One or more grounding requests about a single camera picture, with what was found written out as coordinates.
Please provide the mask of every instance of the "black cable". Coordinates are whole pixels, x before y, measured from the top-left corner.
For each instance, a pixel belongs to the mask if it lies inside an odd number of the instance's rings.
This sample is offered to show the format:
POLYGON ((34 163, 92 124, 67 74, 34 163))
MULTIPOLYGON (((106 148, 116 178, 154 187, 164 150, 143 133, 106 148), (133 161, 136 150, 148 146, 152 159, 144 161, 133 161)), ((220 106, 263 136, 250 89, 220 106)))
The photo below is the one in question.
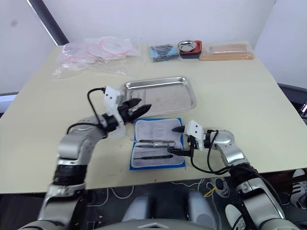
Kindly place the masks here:
POLYGON ((69 131, 70 131, 71 128, 73 128, 75 126, 81 126, 81 125, 100 127, 99 124, 93 124, 93 123, 87 123, 87 122, 79 122, 79 123, 75 123, 75 124, 72 124, 71 126, 69 126, 67 131, 66 131, 66 134, 69 134, 69 131))
POLYGON ((219 134, 219 131, 216 130, 216 131, 215 131, 215 135, 214 135, 214 137, 212 138, 212 141, 211 141, 211 143, 210 143, 209 150, 208 150, 208 155, 207 155, 207 164, 208 164, 208 168, 209 168, 209 170, 210 170, 211 172, 213 172, 213 173, 214 173, 214 170, 211 168, 211 165, 210 165, 210 153, 211 153, 211 149, 212 149, 212 147, 213 147, 214 141, 215 141, 215 139, 216 139, 216 136, 217 136, 218 134, 219 134))
POLYGON ((100 122, 99 116, 98 116, 98 114, 97 114, 97 112, 96 112, 96 110, 95 110, 95 108, 94 108, 94 106, 93 106, 93 103, 92 103, 92 100, 91 100, 91 97, 90 97, 90 94, 91 94, 92 92, 94 92, 94 91, 102 91, 102 92, 105 92, 106 89, 105 89, 105 88, 94 88, 94 89, 91 89, 89 92, 87 92, 87 100, 88 100, 88 102, 90 103, 90 106, 91 106, 91 108, 92 108, 92 110, 93 110, 93 113, 95 114, 95 117, 97 118, 97 121, 98 121, 98 123, 99 123, 99 126, 100 126, 101 128, 103 128, 103 126, 102 126, 102 124, 101 124, 101 122, 100 122))
POLYGON ((201 169, 199 167, 197 167, 194 162, 193 162, 193 157, 190 158, 191 160, 191 164, 194 168, 196 168, 197 170, 203 172, 203 173, 211 173, 211 174, 215 174, 215 175, 223 175, 224 173, 228 172, 228 170, 230 169, 241 169, 241 170, 245 170, 245 171, 248 171, 248 172, 251 172, 253 173, 255 176, 259 177, 260 179, 263 180, 263 182, 266 184, 267 187, 269 187, 268 189, 271 191, 271 193, 273 193, 273 196, 275 197, 275 199, 278 201, 278 203, 280 205, 282 205, 282 201, 281 199, 279 198, 276 190, 274 189, 274 187, 270 184, 270 182, 268 182, 262 175, 260 175, 259 173, 257 173, 254 169, 249 169, 249 168, 246 168, 246 167, 242 167, 242 166, 239 166, 239 165, 236 165, 236 166, 226 166, 220 170, 217 170, 217 171, 214 171, 210 165, 210 153, 211 153, 211 149, 213 147, 213 144, 214 144, 214 141, 218 135, 218 130, 215 131, 215 135, 210 143, 210 146, 209 146, 209 150, 208 150, 208 155, 207 155, 207 164, 208 164, 208 168, 210 171, 207 171, 207 170, 204 170, 204 169, 201 169))
POLYGON ((207 170, 204 170, 204 169, 201 169, 201 168, 197 167, 197 166, 194 164, 194 162, 193 162, 193 157, 191 157, 190 159, 191 159, 191 165, 192 165, 195 169, 197 169, 197 170, 199 170, 199 171, 201 171, 201 172, 203 172, 203 173, 212 173, 211 171, 207 171, 207 170))

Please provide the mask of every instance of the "metal tray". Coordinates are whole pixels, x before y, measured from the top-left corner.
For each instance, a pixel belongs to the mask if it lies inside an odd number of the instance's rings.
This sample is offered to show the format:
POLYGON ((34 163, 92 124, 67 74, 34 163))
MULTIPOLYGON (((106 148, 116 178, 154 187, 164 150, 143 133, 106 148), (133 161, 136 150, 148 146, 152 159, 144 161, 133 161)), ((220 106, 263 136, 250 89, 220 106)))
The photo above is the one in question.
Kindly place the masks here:
POLYGON ((196 106, 196 98, 186 77, 171 77, 129 81, 122 85, 126 100, 142 98, 132 110, 144 104, 152 104, 142 117, 188 111, 196 106))

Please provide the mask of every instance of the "silver robot arm segment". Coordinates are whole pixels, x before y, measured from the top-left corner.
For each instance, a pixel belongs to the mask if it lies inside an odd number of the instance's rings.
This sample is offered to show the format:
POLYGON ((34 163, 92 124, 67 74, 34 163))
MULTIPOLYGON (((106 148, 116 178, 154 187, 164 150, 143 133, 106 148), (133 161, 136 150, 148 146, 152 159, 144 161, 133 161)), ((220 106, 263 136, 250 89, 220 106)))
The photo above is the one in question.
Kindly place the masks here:
POLYGON ((270 227, 286 227, 298 229, 293 223, 285 220, 280 204, 267 186, 266 180, 250 165, 243 151, 235 143, 234 135, 227 130, 207 130, 196 121, 191 120, 187 125, 174 128, 175 132, 182 132, 188 136, 189 151, 171 149, 173 154, 190 156, 193 158, 194 149, 217 150, 232 177, 240 204, 239 209, 250 229, 268 230, 270 227))
POLYGON ((71 126, 62 138, 53 182, 48 187, 38 219, 20 229, 79 229, 87 205, 84 180, 95 145, 107 138, 109 133, 113 138, 125 134, 125 124, 133 122, 151 107, 145 104, 132 111, 141 99, 133 98, 121 103, 119 90, 109 86, 98 89, 105 94, 104 102, 108 111, 103 115, 95 114, 82 119, 71 126))

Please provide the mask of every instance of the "transparent bag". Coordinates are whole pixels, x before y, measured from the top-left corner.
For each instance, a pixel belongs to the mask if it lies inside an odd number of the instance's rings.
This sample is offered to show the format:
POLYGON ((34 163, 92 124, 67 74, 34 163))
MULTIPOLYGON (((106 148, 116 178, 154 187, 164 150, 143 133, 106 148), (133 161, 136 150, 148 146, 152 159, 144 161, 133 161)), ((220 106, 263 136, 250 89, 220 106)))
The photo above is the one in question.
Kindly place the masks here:
POLYGON ((76 75, 85 69, 137 77, 142 62, 140 41, 106 36, 71 42, 62 47, 53 78, 76 75))
POLYGON ((151 46, 149 55, 153 62, 177 59, 179 54, 173 45, 151 46))
POLYGON ((202 48, 200 61, 254 59, 253 51, 246 44, 210 45, 202 48))

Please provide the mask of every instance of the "yellow cable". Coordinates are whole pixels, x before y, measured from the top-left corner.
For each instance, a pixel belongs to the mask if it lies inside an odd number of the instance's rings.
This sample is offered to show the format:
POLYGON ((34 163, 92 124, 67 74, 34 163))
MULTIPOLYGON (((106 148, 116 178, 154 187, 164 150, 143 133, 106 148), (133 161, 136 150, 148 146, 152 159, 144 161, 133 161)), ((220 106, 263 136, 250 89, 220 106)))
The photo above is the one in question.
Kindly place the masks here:
POLYGON ((207 197, 208 195, 210 195, 217 187, 214 186, 209 192, 207 192, 205 195, 203 195, 204 197, 207 197))

